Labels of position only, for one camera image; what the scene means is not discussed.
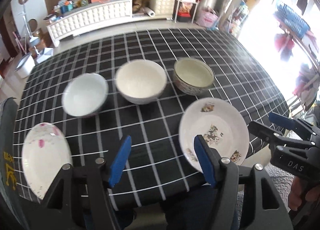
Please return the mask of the person's right hand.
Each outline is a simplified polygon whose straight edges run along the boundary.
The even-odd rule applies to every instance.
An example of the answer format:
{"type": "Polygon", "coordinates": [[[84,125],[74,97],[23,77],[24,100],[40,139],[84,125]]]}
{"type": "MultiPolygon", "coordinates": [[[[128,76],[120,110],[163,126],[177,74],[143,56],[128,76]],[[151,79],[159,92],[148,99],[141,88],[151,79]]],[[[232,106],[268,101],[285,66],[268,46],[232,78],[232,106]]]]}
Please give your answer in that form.
{"type": "MultiPolygon", "coordinates": [[[[307,202],[315,202],[319,200],[319,185],[315,186],[305,196],[305,200],[307,202]]],[[[288,206],[289,209],[297,211],[298,207],[302,204],[302,194],[303,194],[303,186],[302,180],[298,177],[295,177],[292,182],[291,191],[288,197],[288,206]]]]}

